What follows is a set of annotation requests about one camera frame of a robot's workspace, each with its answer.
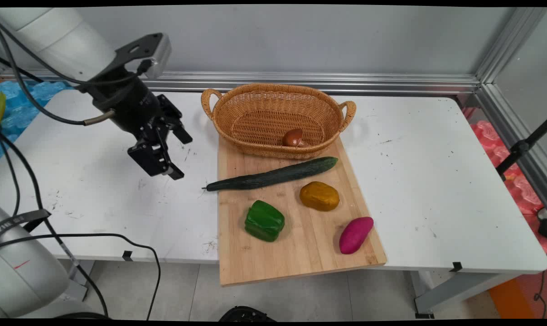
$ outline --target brown mushroom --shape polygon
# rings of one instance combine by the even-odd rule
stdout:
[[[290,130],[286,132],[286,134],[283,136],[283,139],[282,139],[283,146],[290,146],[290,147],[309,146],[308,143],[302,140],[303,136],[304,136],[304,131],[301,130],[300,128]]]

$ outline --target green bell pepper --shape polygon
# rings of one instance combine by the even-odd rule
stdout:
[[[263,241],[273,242],[283,229],[286,219],[275,207],[257,200],[245,219],[245,231]]]

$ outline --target basket handle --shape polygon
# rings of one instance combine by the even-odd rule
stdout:
[[[356,114],[356,103],[352,101],[345,101],[344,103],[340,104],[338,108],[342,110],[346,107],[346,117],[344,117],[344,123],[340,127],[340,132],[346,130],[346,127],[352,122],[352,119],[354,119],[354,114]]]
[[[209,99],[211,98],[212,94],[217,95],[219,99],[221,99],[221,97],[223,96],[221,95],[221,93],[219,93],[219,91],[217,91],[217,89],[213,89],[213,88],[205,89],[205,91],[203,91],[203,94],[201,94],[201,105],[203,106],[203,110],[205,111],[205,114],[207,114],[207,117],[209,117],[209,119],[211,120],[213,120],[213,112],[211,112],[211,105],[209,104]]]

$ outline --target table leg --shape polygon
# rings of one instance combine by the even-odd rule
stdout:
[[[80,260],[79,262],[84,271],[90,275],[92,267],[94,266],[94,260]],[[64,291],[64,294],[79,301],[83,301],[87,292],[86,278],[78,272],[78,269],[74,265],[72,265],[68,271],[68,278],[70,279],[70,283],[68,284],[68,289]]]
[[[417,294],[414,302],[418,313],[429,314],[435,307],[463,301],[492,287],[517,277],[515,274],[456,273],[448,281],[429,289],[425,272],[411,272],[412,285]]]

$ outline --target gray wall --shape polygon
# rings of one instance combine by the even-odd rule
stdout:
[[[547,13],[495,83],[530,132],[547,119]],[[539,143],[547,150],[547,134]]]
[[[473,74],[511,8],[187,5],[77,8],[115,47],[170,37],[167,70]],[[40,68],[20,50],[24,68]]]

